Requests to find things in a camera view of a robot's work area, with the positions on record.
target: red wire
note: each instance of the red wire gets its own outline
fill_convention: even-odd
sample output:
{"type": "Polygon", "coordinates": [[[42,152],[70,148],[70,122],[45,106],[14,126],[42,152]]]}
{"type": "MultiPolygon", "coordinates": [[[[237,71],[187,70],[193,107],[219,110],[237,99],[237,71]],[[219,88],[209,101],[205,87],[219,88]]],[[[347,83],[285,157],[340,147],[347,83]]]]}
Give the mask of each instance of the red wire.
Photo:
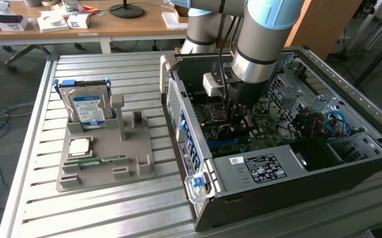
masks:
{"type": "Polygon", "coordinates": [[[316,123],[316,120],[319,120],[319,119],[320,119],[320,118],[315,118],[315,120],[314,120],[312,128],[311,128],[311,136],[310,136],[310,137],[312,137],[312,136],[314,136],[315,123],[316,123]]]}

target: hard drive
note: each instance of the hard drive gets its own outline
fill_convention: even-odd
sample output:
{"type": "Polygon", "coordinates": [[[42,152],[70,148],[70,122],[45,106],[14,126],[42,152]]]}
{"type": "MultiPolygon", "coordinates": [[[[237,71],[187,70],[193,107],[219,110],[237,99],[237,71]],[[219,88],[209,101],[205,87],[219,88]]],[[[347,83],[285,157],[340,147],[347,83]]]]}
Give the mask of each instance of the hard drive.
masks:
{"type": "Polygon", "coordinates": [[[84,129],[104,127],[105,120],[113,118],[109,105],[109,80],[76,81],[54,80],[54,88],[64,101],[69,122],[81,122],[84,129]]]}

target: white box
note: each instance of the white box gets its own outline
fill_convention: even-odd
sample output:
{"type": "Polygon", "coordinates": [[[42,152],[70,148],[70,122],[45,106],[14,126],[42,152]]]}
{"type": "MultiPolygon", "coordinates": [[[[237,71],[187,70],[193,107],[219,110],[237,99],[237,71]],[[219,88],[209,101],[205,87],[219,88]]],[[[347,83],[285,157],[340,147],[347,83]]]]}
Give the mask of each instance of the white box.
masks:
{"type": "Polygon", "coordinates": [[[41,16],[37,18],[37,23],[41,33],[69,29],[61,16],[41,16]]]}
{"type": "Polygon", "coordinates": [[[89,14],[70,15],[66,24],[72,29],[86,29],[90,22],[89,14]]]}
{"type": "Polygon", "coordinates": [[[18,23],[2,23],[0,22],[1,31],[24,31],[26,27],[26,17],[22,17],[18,23]]]}

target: black lamp base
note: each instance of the black lamp base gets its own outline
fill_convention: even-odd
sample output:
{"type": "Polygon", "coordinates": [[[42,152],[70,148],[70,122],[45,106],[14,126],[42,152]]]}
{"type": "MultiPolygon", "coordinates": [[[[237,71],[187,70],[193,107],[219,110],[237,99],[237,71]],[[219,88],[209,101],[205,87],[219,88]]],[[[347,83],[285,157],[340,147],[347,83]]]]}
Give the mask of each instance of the black lamp base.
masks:
{"type": "Polygon", "coordinates": [[[140,17],[145,11],[135,5],[127,4],[127,8],[124,8],[124,5],[120,4],[109,8],[109,13],[120,18],[136,18],[140,17]]]}

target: slotted metal surface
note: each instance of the slotted metal surface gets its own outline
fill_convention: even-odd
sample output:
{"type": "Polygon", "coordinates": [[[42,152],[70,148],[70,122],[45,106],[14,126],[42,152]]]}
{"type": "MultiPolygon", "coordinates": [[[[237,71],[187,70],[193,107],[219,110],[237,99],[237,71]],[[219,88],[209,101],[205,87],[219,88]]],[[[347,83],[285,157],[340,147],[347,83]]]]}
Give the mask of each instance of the slotted metal surface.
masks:
{"type": "Polygon", "coordinates": [[[236,224],[193,232],[159,94],[159,57],[171,52],[62,56],[48,64],[48,77],[112,80],[125,93],[124,114],[144,110],[149,118],[156,176],[115,187],[58,193],[56,177],[66,126],[60,97],[42,83],[36,125],[28,132],[0,237],[342,237],[382,224],[382,172],[354,190],[236,224]]]}

